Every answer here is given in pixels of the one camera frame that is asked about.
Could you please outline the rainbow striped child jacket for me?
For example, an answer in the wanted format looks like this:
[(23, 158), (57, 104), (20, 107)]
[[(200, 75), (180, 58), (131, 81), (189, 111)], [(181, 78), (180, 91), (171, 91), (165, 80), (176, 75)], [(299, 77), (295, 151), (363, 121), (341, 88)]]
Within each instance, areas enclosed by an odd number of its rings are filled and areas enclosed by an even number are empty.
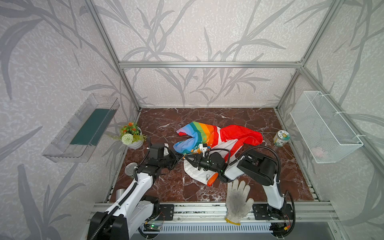
[[(263, 142), (261, 133), (238, 125), (230, 125), (221, 129), (217, 126), (191, 122), (177, 130), (177, 133), (180, 136), (189, 136), (190, 138), (174, 144), (176, 152), (183, 155), (200, 154), (198, 153), (199, 144), (207, 144), (209, 149), (205, 154), (219, 153), (227, 164), (234, 163), (224, 173), (229, 181), (245, 174), (238, 168), (240, 163), (236, 161), (236, 153), (245, 144), (258, 146)], [(198, 168), (184, 168), (184, 170), (191, 178), (207, 186), (214, 183), (206, 180), (206, 175), (212, 173), (211, 171), (204, 172)]]

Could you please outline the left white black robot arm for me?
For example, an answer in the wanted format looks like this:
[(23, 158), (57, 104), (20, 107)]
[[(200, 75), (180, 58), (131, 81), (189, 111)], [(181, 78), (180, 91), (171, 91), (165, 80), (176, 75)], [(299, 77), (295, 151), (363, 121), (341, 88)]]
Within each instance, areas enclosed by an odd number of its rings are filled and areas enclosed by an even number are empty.
[(166, 144), (153, 144), (138, 166), (124, 193), (104, 212), (91, 218), (88, 240), (129, 240), (146, 221), (160, 214), (158, 200), (145, 196), (163, 169), (171, 171), (184, 157)]

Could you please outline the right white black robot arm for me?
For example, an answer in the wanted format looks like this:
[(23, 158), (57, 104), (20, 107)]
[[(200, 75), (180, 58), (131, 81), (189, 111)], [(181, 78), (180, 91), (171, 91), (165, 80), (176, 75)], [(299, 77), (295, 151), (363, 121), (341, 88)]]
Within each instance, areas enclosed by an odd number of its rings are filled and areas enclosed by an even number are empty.
[[(217, 150), (205, 154), (190, 154), (184, 157), (198, 172), (210, 172), (210, 180), (220, 180), (228, 185), (227, 191), (227, 216), (228, 223), (239, 225), (250, 210), (254, 211), (256, 220), (279, 220), (274, 224), (275, 229), (283, 228), (284, 231), (293, 229), (296, 222), (295, 204), (287, 204), (286, 196), (280, 189), (281, 162), (278, 157), (274, 160), (269, 156), (256, 152), (251, 148), (233, 162), (226, 164), (224, 158)], [(267, 196), (266, 204), (255, 204), (248, 198), (250, 186), (244, 181), (239, 182), (238, 177), (247, 175), (263, 186)]]

